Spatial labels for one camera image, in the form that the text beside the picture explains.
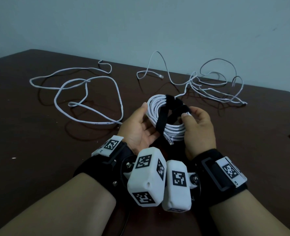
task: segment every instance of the wooden table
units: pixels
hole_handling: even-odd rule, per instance
[[[77,123],[55,108],[56,90],[32,87],[29,79],[68,67],[98,67],[97,60],[48,51],[28,50],[0,58],[0,226],[52,190],[71,179],[77,166],[101,143],[118,131],[117,125]],[[168,78],[146,77],[144,68],[111,63],[119,87],[125,120],[155,94],[177,95]],[[47,79],[44,86],[60,87],[73,78],[100,75],[98,71],[67,71]],[[181,83],[187,75],[172,73]],[[223,92],[235,92],[230,83]],[[69,114],[85,120],[103,120],[99,115],[67,106],[85,95],[84,86],[62,91],[58,102]],[[194,95],[182,97],[185,104],[210,114],[218,149],[229,156],[248,178],[249,190],[290,228],[290,92],[245,85],[241,99],[245,107],[221,104]],[[89,84],[86,103],[113,119],[120,118],[114,84],[108,79]],[[104,232],[116,235],[124,222],[117,207]],[[131,212],[124,235],[200,235],[192,212],[167,213],[159,207]]]

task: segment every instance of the black wire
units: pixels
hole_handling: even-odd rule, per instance
[[[123,228],[122,228],[121,233],[119,234],[119,236],[122,236],[123,233],[124,233],[125,227],[127,226],[127,221],[128,221],[128,219],[129,219],[129,216],[130,216],[130,212],[131,212],[131,211],[129,210],[128,213],[127,213],[126,221],[125,221],[125,223],[124,223],[124,226],[123,226]]]

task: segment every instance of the wall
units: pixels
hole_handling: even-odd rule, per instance
[[[31,48],[142,67],[159,50],[184,74],[221,57],[247,84],[290,91],[290,0],[0,0],[0,57]]]

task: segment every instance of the wrist-mounted device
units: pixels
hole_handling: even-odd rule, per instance
[[[130,204],[133,199],[127,191],[128,180],[123,172],[132,171],[131,163],[135,162],[136,155],[122,139],[120,136],[112,136],[76,169],[73,177],[86,173],[105,187],[116,200]]]
[[[192,163],[199,176],[201,200],[209,207],[247,189],[247,178],[217,149],[199,154]]]

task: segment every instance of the table surface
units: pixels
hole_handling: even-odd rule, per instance
[[[29,84],[35,76],[48,75],[69,67],[98,67],[94,59],[60,53],[28,50],[0,58],[0,226],[25,208],[71,179],[77,166],[118,126],[85,125],[68,119],[55,108],[56,90],[37,89]],[[141,67],[111,63],[109,76],[118,84],[124,118],[155,94],[177,95],[168,78],[146,77],[140,81]],[[99,71],[66,71],[38,84],[60,87],[73,78],[101,75]],[[171,73],[182,83],[187,75]],[[108,79],[93,80],[86,105],[120,118],[120,104],[114,84]],[[234,93],[228,83],[220,90]],[[101,116],[67,106],[85,95],[84,86],[62,91],[58,102],[70,115],[83,120],[104,120]],[[214,124],[217,147],[248,178],[253,195],[290,228],[290,92],[245,85],[240,94],[245,107],[221,104],[189,91],[181,97],[189,106],[208,111]],[[116,235],[124,222],[122,208],[114,211],[104,235]],[[168,213],[160,207],[136,208],[131,212],[124,235],[200,235],[191,212]]]

